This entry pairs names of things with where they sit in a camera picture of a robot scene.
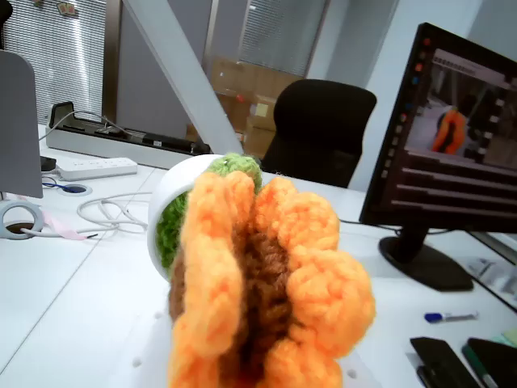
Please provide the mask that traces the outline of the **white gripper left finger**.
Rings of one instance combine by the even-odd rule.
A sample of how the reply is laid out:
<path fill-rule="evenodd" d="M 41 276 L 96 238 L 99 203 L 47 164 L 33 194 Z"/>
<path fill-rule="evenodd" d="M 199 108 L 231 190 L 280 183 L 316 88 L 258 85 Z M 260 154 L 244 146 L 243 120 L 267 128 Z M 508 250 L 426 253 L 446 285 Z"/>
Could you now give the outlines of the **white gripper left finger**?
<path fill-rule="evenodd" d="M 124 387 L 167 387 L 171 321 L 166 313 L 146 315 L 131 337 Z"/>

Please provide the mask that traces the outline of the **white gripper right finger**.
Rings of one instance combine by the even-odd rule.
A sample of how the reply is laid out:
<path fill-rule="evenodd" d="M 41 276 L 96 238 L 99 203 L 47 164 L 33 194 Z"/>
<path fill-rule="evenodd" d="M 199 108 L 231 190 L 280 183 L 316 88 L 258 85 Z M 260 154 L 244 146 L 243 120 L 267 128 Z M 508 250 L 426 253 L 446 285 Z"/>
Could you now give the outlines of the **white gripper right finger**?
<path fill-rule="evenodd" d="M 342 359 L 344 388 L 381 388 L 370 369 L 359 355 L 348 355 Z"/>

